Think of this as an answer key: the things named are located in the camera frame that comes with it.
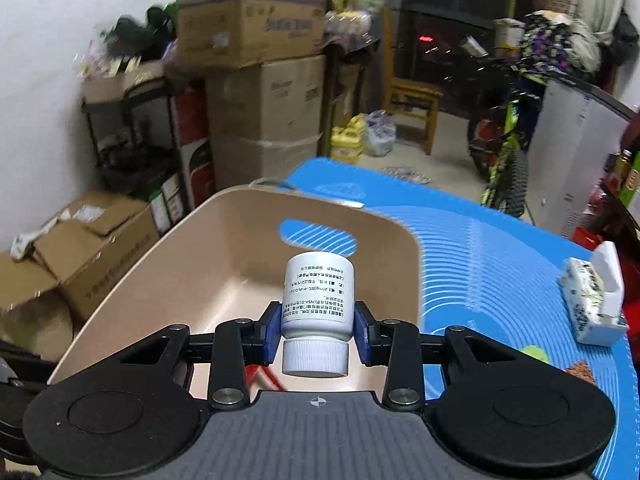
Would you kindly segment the bicycle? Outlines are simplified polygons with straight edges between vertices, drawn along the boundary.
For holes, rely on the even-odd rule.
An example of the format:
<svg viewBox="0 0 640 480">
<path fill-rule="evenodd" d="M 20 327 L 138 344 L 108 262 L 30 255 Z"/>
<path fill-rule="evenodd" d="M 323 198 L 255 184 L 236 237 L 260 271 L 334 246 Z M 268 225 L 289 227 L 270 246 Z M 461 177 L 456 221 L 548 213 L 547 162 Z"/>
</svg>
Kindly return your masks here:
<svg viewBox="0 0 640 480">
<path fill-rule="evenodd" d="M 486 179 L 480 204 L 520 218 L 526 208 L 527 151 L 546 82 L 518 63 L 490 55 L 471 36 L 461 47 L 474 62 L 469 82 L 476 97 L 466 143 L 474 166 Z"/>
</svg>

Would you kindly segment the blue silicone baking mat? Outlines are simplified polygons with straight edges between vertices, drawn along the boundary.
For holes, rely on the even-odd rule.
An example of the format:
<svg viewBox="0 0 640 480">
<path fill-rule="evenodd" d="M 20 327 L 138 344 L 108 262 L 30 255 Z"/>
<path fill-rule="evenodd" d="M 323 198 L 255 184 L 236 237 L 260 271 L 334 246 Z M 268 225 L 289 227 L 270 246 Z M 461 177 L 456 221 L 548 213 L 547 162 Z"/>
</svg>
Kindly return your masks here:
<svg viewBox="0 0 640 480">
<path fill-rule="evenodd" d="M 627 339 L 612 348 L 582 346 L 573 336 L 558 277 L 588 250 L 536 226 L 373 170 L 315 158 L 287 185 L 306 195 L 382 214 L 403 224 L 422 249 L 422 332 L 464 325 L 522 350 L 541 348 L 562 370 L 587 363 L 612 401 L 617 426 L 593 469 L 597 479 L 639 475 L 638 379 Z"/>
</svg>

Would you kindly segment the white medicine bottle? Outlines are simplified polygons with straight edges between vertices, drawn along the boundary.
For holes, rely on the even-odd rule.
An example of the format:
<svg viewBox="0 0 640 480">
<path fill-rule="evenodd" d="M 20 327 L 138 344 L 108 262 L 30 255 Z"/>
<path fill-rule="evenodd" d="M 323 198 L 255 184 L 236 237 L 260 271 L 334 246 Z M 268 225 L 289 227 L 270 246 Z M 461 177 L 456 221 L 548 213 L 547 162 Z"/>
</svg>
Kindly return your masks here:
<svg viewBox="0 0 640 480">
<path fill-rule="evenodd" d="M 347 376 L 354 317 L 355 270 L 347 258 L 303 252 L 288 260 L 281 314 L 282 373 Z"/>
</svg>

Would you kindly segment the plastic bag on floor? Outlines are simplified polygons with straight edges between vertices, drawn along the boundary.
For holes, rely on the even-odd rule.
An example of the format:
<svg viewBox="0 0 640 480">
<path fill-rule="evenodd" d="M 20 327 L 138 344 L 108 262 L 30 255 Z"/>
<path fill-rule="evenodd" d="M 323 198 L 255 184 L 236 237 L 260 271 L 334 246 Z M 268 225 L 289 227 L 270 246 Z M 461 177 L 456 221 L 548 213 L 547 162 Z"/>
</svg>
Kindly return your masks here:
<svg viewBox="0 0 640 480">
<path fill-rule="evenodd" d="M 395 123 L 385 110 L 375 110 L 367 114 L 366 133 L 363 136 L 363 151 L 374 157 L 383 157 L 392 151 L 397 139 Z"/>
</svg>

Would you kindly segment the stacked cardboard boxes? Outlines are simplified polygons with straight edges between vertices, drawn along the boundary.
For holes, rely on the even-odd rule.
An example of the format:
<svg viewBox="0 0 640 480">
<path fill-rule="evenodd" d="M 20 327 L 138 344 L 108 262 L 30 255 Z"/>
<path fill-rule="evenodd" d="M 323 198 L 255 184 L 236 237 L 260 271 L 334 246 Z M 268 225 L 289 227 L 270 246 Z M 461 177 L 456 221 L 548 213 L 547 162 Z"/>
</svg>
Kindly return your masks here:
<svg viewBox="0 0 640 480">
<path fill-rule="evenodd" d="M 316 156 L 324 26 L 326 0 L 178 0 L 178 57 L 205 78 L 218 188 Z"/>
</svg>

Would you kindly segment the black metal shelf rack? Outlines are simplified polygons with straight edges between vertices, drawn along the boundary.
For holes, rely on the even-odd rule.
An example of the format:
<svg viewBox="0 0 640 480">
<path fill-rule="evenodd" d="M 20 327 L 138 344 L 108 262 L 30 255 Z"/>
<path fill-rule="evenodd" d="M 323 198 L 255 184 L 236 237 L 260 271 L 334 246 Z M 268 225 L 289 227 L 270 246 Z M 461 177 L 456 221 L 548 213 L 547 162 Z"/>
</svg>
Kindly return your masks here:
<svg viewBox="0 0 640 480">
<path fill-rule="evenodd" d="M 104 188 L 148 202 L 160 232 L 215 193 L 203 78 L 118 58 L 85 64 L 80 91 Z"/>
</svg>

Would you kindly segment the white cabinet appliance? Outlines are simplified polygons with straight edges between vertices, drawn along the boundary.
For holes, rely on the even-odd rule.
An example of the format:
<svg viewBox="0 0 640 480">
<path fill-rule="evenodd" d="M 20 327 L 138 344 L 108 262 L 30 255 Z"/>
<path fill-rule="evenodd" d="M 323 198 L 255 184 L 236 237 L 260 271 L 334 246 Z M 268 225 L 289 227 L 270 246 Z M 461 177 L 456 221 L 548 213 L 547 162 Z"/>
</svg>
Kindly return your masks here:
<svg viewBox="0 0 640 480">
<path fill-rule="evenodd" d="M 533 224 L 571 238 L 636 112 L 585 81 L 548 79 L 530 141 L 525 203 Z"/>
</svg>

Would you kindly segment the green round tin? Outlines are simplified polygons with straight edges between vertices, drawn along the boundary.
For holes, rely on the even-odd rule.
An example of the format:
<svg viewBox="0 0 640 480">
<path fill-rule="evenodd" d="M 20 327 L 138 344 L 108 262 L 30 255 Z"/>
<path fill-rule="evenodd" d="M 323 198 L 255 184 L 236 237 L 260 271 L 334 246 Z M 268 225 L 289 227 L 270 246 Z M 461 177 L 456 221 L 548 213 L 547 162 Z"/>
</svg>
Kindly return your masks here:
<svg viewBox="0 0 640 480">
<path fill-rule="evenodd" d="M 535 346 L 534 344 L 526 346 L 521 350 L 521 352 L 526 354 L 526 356 L 530 356 L 533 359 L 543 362 L 544 364 L 550 363 L 547 352 L 545 352 L 543 348 Z"/>
</svg>

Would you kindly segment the patterned square gift box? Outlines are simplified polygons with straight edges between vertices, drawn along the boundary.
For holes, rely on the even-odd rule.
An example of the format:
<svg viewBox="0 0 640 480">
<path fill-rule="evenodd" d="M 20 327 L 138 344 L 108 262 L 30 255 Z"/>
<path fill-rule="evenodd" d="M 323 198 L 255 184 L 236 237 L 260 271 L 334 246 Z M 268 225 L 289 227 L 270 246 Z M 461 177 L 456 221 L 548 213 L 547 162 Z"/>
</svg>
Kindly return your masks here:
<svg viewBox="0 0 640 480">
<path fill-rule="evenodd" d="M 580 360 L 565 369 L 567 374 L 577 377 L 584 382 L 589 382 L 590 385 L 597 385 L 596 378 L 594 378 L 591 368 L 586 360 Z"/>
</svg>

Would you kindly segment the yellow oil jug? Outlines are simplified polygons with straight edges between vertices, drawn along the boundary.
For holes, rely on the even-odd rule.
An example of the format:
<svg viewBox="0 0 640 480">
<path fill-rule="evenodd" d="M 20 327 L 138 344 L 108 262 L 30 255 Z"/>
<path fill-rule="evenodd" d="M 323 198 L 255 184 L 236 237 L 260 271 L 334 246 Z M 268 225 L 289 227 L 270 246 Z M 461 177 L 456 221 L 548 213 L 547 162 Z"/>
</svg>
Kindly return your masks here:
<svg viewBox="0 0 640 480">
<path fill-rule="evenodd" d="M 354 116 L 345 127 L 333 127 L 330 159 L 356 165 L 362 153 L 362 138 L 367 131 L 363 114 Z"/>
</svg>

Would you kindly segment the open cardboard box on floor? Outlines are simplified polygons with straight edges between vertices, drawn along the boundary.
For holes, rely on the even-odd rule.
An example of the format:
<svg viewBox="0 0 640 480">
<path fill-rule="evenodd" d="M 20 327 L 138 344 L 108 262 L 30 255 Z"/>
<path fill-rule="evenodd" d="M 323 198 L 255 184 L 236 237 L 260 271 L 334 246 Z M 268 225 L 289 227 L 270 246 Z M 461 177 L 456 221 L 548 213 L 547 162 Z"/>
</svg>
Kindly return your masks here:
<svg viewBox="0 0 640 480">
<path fill-rule="evenodd" d="M 72 317 L 86 322 L 159 239 L 149 204 L 90 191 L 60 211 L 26 258 L 1 256 L 1 310 L 57 292 Z"/>
</svg>

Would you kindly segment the tissue box with tissue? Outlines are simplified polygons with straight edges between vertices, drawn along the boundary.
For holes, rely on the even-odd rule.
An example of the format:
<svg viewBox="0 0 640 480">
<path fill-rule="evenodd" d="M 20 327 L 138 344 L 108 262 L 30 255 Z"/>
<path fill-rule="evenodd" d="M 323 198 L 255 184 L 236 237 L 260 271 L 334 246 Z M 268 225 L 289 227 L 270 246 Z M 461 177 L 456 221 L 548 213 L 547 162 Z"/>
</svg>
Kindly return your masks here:
<svg viewBox="0 0 640 480">
<path fill-rule="evenodd" d="M 558 282 L 578 344 L 611 348 L 627 333 L 625 285 L 612 242 L 601 243 L 589 260 L 568 258 Z"/>
</svg>

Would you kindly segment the wooden chair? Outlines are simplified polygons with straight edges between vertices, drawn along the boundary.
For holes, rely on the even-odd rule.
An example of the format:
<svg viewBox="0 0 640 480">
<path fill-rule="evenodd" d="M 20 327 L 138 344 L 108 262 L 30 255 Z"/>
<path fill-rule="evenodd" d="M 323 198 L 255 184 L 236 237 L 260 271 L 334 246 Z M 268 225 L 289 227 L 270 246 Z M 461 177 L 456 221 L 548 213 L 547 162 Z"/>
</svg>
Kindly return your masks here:
<svg viewBox="0 0 640 480">
<path fill-rule="evenodd" d="M 383 13 L 384 98 L 383 110 L 387 115 L 401 115 L 424 122 L 423 151 L 431 155 L 435 142 L 439 102 L 444 96 L 438 87 L 422 81 L 404 79 L 395 75 L 395 49 L 392 14 L 387 6 Z"/>
</svg>

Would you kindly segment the beige plastic storage bin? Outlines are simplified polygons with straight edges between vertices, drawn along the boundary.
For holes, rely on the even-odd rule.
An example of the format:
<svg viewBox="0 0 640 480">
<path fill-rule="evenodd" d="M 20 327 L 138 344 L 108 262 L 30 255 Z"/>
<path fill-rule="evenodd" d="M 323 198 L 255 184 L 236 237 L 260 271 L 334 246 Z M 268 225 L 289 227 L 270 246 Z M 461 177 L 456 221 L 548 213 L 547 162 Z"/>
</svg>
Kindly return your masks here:
<svg viewBox="0 0 640 480">
<path fill-rule="evenodd" d="M 419 321 L 422 250 L 401 223 L 333 200 L 237 186 L 199 206 L 129 270 L 49 382 L 62 382 L 171 324 L 201 334 L 235 318 L 259 318 L 282 298 L 286 263 L 303 250 L 281 237 L 288 219 L 350 234 L 357 299 L 376 318 Z"/>
</svg>

